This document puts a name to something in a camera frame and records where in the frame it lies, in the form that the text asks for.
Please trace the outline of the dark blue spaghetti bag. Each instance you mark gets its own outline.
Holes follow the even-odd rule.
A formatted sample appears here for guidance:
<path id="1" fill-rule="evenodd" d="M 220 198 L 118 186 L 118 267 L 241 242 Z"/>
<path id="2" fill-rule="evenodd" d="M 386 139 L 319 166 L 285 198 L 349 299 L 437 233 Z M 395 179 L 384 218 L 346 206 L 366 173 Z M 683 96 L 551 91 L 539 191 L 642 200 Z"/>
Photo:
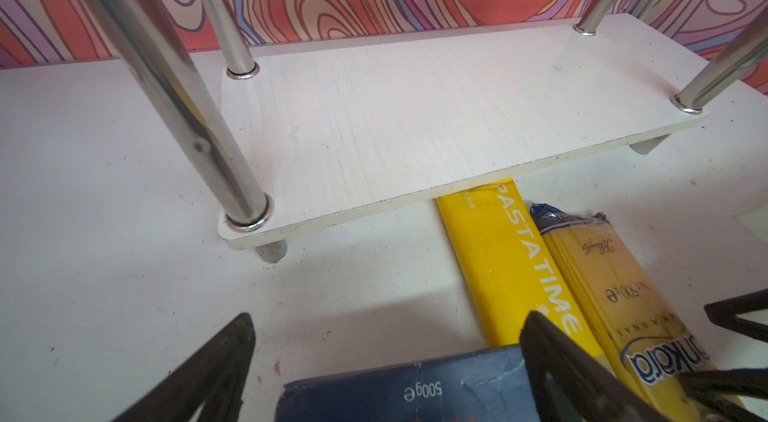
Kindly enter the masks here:
<path id="1" fill-rule="evenodd" d="M 530 215 L 615 376 L 672 421 L 729 421 L 696 401 L 685 373 L 715 366 L 602 213 L 534 203 Z"/>

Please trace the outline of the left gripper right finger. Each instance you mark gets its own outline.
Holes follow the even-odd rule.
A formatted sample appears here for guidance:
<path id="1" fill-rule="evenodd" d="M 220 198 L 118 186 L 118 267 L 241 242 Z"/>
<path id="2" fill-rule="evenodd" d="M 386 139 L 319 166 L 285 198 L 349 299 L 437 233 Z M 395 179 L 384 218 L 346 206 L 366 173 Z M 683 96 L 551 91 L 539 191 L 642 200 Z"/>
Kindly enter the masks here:
<path id="1" fill-rule="evenodd" d="M 519 345 L 542 421 L 664 421 L 555 324 L 530 312 Z"/>

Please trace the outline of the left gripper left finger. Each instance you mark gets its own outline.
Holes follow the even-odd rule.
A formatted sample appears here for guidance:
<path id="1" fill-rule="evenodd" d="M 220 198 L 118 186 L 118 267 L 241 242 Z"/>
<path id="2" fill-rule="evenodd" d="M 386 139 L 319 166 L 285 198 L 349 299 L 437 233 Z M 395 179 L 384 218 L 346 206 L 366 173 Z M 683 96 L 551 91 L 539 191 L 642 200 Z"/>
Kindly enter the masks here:
<path id="1" fill-rule="evenodd" d="M 118 421 L 236 421 L 256 344 L 242 312 L 217 332 Z"/>

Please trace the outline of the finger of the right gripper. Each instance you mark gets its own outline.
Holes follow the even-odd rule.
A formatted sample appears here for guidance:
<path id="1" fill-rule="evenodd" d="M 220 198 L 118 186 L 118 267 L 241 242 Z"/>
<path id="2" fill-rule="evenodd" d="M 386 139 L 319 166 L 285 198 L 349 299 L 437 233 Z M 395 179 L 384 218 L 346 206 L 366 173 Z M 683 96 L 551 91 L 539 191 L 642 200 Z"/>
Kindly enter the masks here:
<path id="1" fill-rule="evenodd" d="M 762 421 L 762 418 L 728 399 L 747 396 L 767 400 L 767 369 L 686 372 L 680 375 L 686 393 L 729 421 Z"/>
<path id="2" fill-rule="evenodd" d="M 743 318 L 744 314 L 767 309 L 767 289 L 712 302 L 704 306 L 708 319 L 715 325 L 743 336 L 767 342 L 767 325 Z"/>

